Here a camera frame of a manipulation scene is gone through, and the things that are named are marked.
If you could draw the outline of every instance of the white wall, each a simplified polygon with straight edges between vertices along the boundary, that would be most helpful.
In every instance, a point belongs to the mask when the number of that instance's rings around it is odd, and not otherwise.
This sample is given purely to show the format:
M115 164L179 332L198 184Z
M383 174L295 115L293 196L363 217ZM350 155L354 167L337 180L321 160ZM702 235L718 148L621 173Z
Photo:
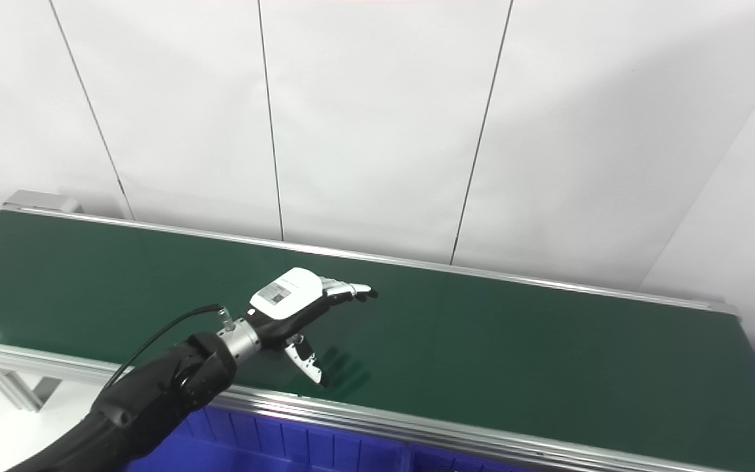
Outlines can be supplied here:
M0 205L19 188L130 217L50 6L0 0Z
M726 298L755 343L755 111L652 271L646 292Z
M255 0L55 0L137 219L281 238Z
M0 0L20 188L725 299L755 343L755 0Z

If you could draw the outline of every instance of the blue plastic crate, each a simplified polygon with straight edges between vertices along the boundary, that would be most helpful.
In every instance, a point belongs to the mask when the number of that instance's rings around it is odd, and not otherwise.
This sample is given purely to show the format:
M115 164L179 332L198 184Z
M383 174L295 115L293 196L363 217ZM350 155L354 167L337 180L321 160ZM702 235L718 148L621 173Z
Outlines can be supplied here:
M423 445L229 412L192 413L126 472L532 472Z
M207 406L126 472L393 472L401 442Z

